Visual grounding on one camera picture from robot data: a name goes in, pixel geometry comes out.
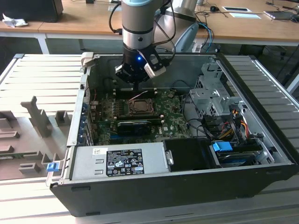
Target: computer mouse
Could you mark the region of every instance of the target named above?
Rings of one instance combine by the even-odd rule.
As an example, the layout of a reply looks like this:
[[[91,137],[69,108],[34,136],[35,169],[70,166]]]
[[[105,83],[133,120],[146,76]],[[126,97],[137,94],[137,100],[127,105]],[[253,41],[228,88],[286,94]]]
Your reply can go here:
[[[210,7],[210,11],[211,11],[212,13],[214,13],[214,12],[219,11],[219,8],[216,7],[216,6],[211,6],[211,7]]]
[[[293,16],[291,17],[291,21],[292,21],[292,22],[299,22],[299,15],[293,15]]]

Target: floor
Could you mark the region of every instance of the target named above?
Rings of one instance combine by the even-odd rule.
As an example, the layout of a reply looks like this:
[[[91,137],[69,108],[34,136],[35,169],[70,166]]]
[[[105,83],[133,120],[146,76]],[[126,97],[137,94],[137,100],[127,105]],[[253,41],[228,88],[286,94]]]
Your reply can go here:
[[[51,54],[82,54],[79,48],[79,42],[76,39],[48,39],[47,45]],[[84,40],[86,51],[93,51],[97,53],[120,53],[122,52],[122,41],[111,40]],[[241,45],[222,44],[213,45],[210,52],[219,48],[221,52],[226,55],[238,55],[240,53]],[[276,77],[284,63],[288,60],[290,55],[296,47],[267,46],[263,49],[262,54],[258,60],[266,67],[266,69]],[[246,55],[254,55],[261,48],[259,46],[246,46]],[[285,52],[285,56],[281,57],[281,52]],[[17,38],[17,37],[1,37],[0,38],[0,74],[10,62],[13,56],[17,53],[24,54],[41,54],[38,41],[33,38]],[[278,77],[281,82],[286,73],[289,72],[299,59],[299,50],[289,61],[288,65],[282,70]],[[295,91],[294,97],[299,98],[299,89]]]

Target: table leg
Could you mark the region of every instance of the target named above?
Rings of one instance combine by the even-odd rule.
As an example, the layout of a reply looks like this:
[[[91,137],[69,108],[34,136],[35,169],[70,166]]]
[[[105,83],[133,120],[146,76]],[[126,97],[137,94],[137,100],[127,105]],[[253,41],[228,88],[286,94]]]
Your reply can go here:
[[[83,40],[82,39],[78,39],[78,40],[79,40],[80,50],[85,50]]]
[[[35,38],[39,42],[39,46],[41,47],[42,53],[49,54],[49,49],[48,49],[47,42],[46,42],[46,39],[47,39],[46,35],[45,34],[36,34]]]

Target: white cloth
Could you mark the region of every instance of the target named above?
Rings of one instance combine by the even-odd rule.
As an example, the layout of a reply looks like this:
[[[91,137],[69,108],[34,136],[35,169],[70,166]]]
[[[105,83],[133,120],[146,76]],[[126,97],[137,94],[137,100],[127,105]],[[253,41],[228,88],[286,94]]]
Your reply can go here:
[[[7,16],[5,16],[4,14],[3,15],[3,20],[2,22],[4,22],[6,25],[8,25],[9,27],[21,27],[21,26],[26,26],[28,25],[28,23],[25,22],[25,20],[23,19],[12,19],[12,18],[9,18]]]

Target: gray robot arm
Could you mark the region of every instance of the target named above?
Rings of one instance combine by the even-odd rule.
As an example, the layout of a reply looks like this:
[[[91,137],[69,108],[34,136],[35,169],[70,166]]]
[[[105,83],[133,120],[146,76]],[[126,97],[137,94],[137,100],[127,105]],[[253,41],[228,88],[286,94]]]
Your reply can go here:
[[[169,3],[172,4],[170,0],[122,1],[123,62],[116,68],[116,75],[125,82],[134,83],[135,88],[138,88],[140,82],[164,73],[165,67],[171,62],[169,58],[161,58],[155,49],[155,42],[165,42],[167,39],[160,28],[165,30],[167,36],[172,37],[179,52],[186,48],[190,39],[192,43],[197,33],[198,24],[194,15],[196,0],[173,0],[175,7],[171,5],[171,9],[155,16],[157,9]],[[179,36],[175,35],[176,24],[179,25]],[[193,38],[190,38],[187,30],[193,31]],[[169,41],[163,47],[174,50]]]

